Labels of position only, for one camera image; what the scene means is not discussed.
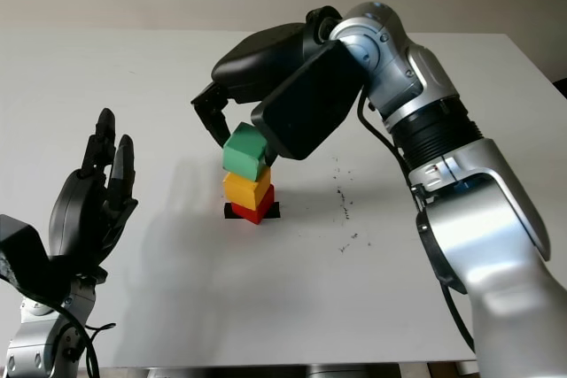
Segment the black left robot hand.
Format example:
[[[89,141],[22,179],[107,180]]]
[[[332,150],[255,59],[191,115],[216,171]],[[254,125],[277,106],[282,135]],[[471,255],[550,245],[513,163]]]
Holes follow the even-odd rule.
[[[101,263],[110,255],[136,209],[134,144],[115,142],[115,116],[104,108],[89,136],[82,165],[67,177],[52,209],[50,256],[72,276],[106,280]]]

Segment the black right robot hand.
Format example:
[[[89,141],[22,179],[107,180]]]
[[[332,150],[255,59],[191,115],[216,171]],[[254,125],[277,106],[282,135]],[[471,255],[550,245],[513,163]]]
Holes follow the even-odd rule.
[[[224,145],[230,131],[222,110],[262,101],[299,69],[329,37],[323,24],[288,23],[247,36],[222,57],[212,82],[191,104],[213,139]]]

